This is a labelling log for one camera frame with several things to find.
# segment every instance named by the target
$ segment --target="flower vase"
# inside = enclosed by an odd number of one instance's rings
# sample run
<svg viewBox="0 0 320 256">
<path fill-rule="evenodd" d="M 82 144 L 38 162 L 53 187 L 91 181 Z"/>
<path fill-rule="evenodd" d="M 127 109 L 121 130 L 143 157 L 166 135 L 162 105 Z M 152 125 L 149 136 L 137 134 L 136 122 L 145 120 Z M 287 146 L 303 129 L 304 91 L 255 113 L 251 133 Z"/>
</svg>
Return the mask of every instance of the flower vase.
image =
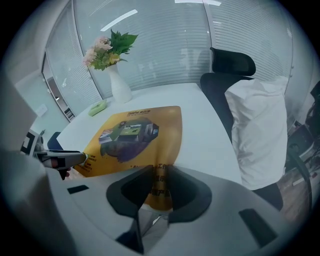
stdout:
<svg viewBox="0 0 320 256">
<path fill-rule="evenodd" d="M 111 80 L 111 91 L 116 102 L 126 103 L 131 100 L 132 93 L 130 87 L 121 78 L 116 64 L 108 66 L 106 69 Z"/>
</svg>

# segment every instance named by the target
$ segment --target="white pillow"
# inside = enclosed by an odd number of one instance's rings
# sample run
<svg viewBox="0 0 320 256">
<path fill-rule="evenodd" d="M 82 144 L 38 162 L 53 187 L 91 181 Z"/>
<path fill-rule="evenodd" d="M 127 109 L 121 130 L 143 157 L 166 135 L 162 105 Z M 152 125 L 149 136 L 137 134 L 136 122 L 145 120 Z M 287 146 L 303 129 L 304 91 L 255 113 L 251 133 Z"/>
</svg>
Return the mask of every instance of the white pillow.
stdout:
<svg viewBox="0 0 320 256">
<path fill-rule="evenodd" d="M 242 184 L 257 190 L 280 180 L 287 153 L 287 112 L 284 93 L 288 79 L 241 80 L 225 97 L 233 115 L 232 146 Z"/>
</svg>

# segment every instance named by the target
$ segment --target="black office chair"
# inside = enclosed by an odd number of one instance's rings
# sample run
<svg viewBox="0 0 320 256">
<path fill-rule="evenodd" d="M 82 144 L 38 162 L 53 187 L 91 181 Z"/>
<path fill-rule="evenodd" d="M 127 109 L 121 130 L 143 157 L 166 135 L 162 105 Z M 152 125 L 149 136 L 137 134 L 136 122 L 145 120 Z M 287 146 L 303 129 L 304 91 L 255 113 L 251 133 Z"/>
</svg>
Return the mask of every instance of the black office chair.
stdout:
<svg viewBox="0 0 320 256">
<path fill-rule="evenodd" d="M 256 72 L 252 58 L 240 52 L 210 48 L 213 54 L 212 71 L 205 73 L 200 79 L 203 93 L 219 116 L 229 138 L 232 141 L 231 129 L 234 118 L 229 109 L 225 92 L 240 80 L 251 80 Z"/>
<path fill-rule="evenodd" d="M 57 137 L 60 133 L 61 132 L 56 131 L 49 139 L 48 143 L 46 144 L 49 150 L 64 150 L 57 140 Z"/>
</svg>

